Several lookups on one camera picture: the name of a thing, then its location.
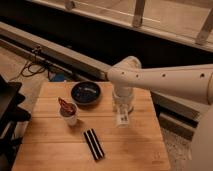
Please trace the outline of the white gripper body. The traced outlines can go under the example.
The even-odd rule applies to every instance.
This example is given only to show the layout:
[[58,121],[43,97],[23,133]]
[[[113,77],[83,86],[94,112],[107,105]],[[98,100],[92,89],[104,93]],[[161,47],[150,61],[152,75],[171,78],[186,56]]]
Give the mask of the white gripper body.
[[133,110],[134,91],[131,87],[114,87],[112,91],[113,110],[117,111],[120,105],[127,107],[129,113]]

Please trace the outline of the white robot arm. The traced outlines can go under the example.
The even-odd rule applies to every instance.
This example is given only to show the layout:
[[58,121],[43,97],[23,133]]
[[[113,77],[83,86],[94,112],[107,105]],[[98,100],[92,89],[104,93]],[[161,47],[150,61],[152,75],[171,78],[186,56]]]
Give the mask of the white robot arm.
[[120,87],[137,87],[208,104],[191,142],[190,159],[184,171],[213,171],[213,64],[179,67],[141,67],[129,56],[112,66],[108,80]]

